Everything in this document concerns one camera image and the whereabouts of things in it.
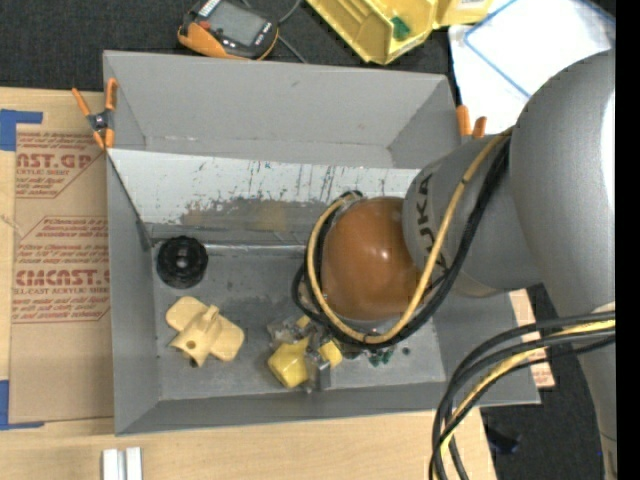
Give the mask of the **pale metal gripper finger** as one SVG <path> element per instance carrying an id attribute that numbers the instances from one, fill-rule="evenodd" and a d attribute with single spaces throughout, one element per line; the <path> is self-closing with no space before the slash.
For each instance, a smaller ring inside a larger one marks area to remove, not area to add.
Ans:
<path id="1" fill-rule="evenodd" d="M 331 387 L 331 362 L 320 355 L 311 358 L 311 385 L 316 391 L 326 391 Z"/>
<path id="2" fill-rule="evenodd" d="M 297 324 L 296 317 L 289 317 L 281 321 L 274 321 L 267 325 L 271 344 L 293 344 L 303 337 L 302 328 Z"/>

